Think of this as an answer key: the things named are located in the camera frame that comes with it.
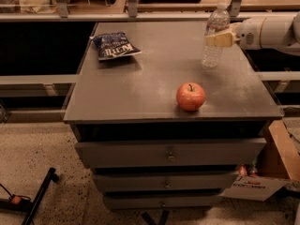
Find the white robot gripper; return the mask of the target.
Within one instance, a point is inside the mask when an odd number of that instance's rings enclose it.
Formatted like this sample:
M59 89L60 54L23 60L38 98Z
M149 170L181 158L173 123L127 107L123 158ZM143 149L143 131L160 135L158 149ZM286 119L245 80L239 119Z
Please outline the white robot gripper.
M231 47L238 42L243 50L260 50L261 33L265 18L254 17L230 25L232 31L218 32L205 37L205 44L211 47Z

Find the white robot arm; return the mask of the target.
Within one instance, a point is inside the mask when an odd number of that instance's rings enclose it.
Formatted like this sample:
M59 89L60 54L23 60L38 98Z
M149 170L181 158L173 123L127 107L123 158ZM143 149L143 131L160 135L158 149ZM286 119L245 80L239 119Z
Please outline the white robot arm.
M211 47L227 48L238 44L243 50L273 49L299 56L299 14L248 18L231 24L223 31L206 35L204 41Z

